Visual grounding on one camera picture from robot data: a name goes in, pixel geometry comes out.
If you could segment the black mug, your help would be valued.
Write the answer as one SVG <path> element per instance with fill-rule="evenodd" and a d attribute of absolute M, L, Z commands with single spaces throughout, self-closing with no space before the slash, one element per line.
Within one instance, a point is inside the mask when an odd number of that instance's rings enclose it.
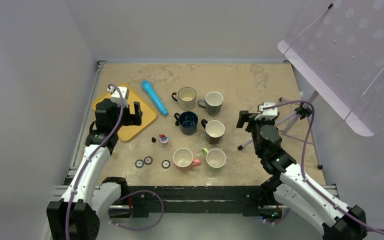
<path fill-rule="evenodd" d="M 225 134 L 225 125 L 219 120 L 201 120 L 201 125 L 205 130 L 205 139 L 211 145 L 217 145 Z"/>

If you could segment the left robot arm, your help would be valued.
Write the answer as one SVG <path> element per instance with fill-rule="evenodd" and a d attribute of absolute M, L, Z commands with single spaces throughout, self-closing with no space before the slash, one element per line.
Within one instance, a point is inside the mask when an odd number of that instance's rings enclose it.
<path fill-rule="evenodd" d="M 133 103 L 134 113 L 126 100 L 115 103 L 105 98 L 95 106 L 95 120 L 89 126 L 83 158 L 71 183 L 57 201 L 50 201 L 46 215 L 54 240 L 94 240 L 100 218 L 112 202 L 126 203 L 129 191 L 117 177 L 95 191 L 96 182 L 119 140 L 122 126 L 142 124 L 141 105 Z"/>

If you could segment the cream white mug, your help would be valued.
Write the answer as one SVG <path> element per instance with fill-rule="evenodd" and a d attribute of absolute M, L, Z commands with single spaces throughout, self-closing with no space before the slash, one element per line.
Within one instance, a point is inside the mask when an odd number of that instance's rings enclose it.
<path fill-rule="evenodd" d="M 191 111 L 196 106 L 197 92 L 192 87 L 182 87 L 171 94 L 172 99 L 185 111 Z"/>

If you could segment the pink mug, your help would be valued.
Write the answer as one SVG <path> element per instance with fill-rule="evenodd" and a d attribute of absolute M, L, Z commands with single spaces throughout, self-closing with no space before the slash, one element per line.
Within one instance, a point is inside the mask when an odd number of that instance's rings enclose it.
<path fill-rule="evenodd" d="M 192 168 L 199 167 L 202 164 L 202 161 L 195 159 L 194 154 L 188 148 L 177 149 L 173 153 L 172 161 L 174 165 L 182 171 L 191 170 Z"/>

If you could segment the light green mug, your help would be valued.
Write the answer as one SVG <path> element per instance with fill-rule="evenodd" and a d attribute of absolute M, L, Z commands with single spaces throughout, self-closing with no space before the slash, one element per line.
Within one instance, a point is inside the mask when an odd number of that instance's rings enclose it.
<path fill-rule="evenodd" d="M 219 171 L 226 165 L 227 156 L 223 150 L 219 148 L 208 149 L 204 147 L 201 151 L 208 167 L 212 171 Z"/>

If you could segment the grey mug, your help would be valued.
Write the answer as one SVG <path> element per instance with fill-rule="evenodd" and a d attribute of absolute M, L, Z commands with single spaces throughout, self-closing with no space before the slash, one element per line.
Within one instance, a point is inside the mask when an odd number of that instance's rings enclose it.
<path fill-rule="evenodd" d="M 208 115 L 216 116 L 220 113 L 223 102 L 224 97 L 220 92 L 211 91 L 205 96 L 205 99 L 198 100 L 197 105 L 205 109 Z"/>

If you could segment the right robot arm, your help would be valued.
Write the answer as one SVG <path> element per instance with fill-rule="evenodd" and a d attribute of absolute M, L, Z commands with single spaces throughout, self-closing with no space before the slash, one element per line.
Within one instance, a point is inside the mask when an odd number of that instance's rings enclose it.
<path fill-rule="evenodd" d="M 282 138 L 274 122 L 274 118 L 241 110 L 236 124 L 237 128 L 248 124 L 245 130 L 251 133 L 254 152 L 271 175 L 261 185 L 262 200 L 285 205 L 313 226 L 324 240 L 364 239 L 368 234 L 363 225 L 364 210 L 358 205 L 350 207 L 302 171 L 302 166 L 281 147 Z"/>

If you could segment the dark blue mug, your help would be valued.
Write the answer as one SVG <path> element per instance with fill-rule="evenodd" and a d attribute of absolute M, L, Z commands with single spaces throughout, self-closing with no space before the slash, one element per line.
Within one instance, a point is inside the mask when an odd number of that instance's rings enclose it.
<path fill-rule="evenodd" d="M 193 111 L 184 111 L 182 113 L 176 112 L 174 115 L 175 125 L 180 128 L 184 135 L 193 135 L 197 131 L 199 118 Z"/>

